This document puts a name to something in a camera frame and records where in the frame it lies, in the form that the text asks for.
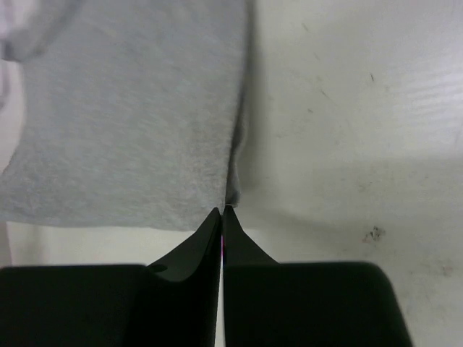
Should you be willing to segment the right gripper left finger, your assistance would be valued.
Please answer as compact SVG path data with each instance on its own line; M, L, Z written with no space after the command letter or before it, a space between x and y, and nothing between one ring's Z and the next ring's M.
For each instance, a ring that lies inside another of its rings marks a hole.
M213 346L221 266L221 214L213 208L189 238L147 267L148 331L156 346Z

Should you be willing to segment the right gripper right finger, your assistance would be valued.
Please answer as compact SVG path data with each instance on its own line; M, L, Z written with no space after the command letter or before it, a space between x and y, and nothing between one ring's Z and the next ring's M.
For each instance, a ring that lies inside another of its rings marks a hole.
M234 208L222 216L224 266L224 331L227 346L264 346L269 295L265 271L278 263L243 230Z

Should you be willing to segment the grey tank top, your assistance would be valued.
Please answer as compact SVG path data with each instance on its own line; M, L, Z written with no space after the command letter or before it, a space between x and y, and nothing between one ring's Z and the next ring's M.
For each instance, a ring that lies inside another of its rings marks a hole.
M1 219L196 229L237 203L247 1L41 1L15 31L25 124Z

